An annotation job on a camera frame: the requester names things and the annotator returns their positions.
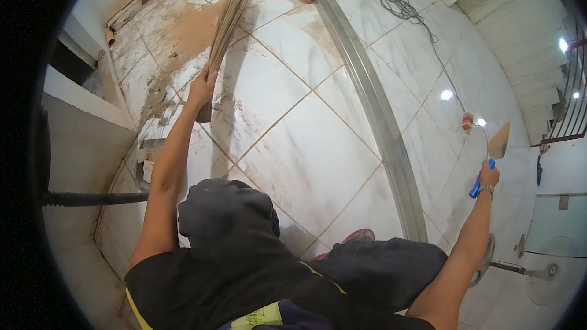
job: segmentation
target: dark pants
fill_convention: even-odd
[[[279,220],[269,196],[244,182],[203,180],[190,187],[178,210],[180,233],[189,238],[194,255],[233,269],[235,260],[251,266],[296,259],[278,240]],[[356,301],[397,312],[412,304],[446,259],[433,244],[392,238],[335,244],[323,260],[308,264]]]

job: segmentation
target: pink shoe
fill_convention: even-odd
[[[375,233],[368,228],[363,228],[360,230],[356,230],[353,233],[349,234],[347,238],[345,238],[341,244],[345,244],[350,241],[374,241],[375,240]],[[314,258],[316,261],[323,260],[329,253],[324,253],[322,255],[318,255]]]

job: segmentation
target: trowel blade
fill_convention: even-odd
[[[505,149],[508,146],[508,140],[510,139],[510,123],[505,123],[504,126],[491,138],[487,145],[487,152],[493,159],[503,158],[505,155]]]

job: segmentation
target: broom bristles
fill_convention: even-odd
[[[232,40],[232,36],[240,25],[242,17],[250,3],[251,0],[226,0],[224,9],[218,18],[214,40],[212,41],[212,47],[210,49],[210,55],[208,58],[209,72],[218,71],[220,69],[220,65],[222,64],[228,45]],[[212,99],[209,100],[207,105],[202,107],[196,117],[196,121],[210,122],[211,119]]]

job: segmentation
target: person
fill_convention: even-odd
[[[481,191],[448,257],[361,230],[305,262],[280,242],[269,196],[241,181],[203,180],[177,204],[191,130],[216,77],[206,65],[191,83],[156,156],[124,279],[143,329],[456,329],[487,246],[497,169],[482,163]],[[179,247],[178,229],[191,248]]]

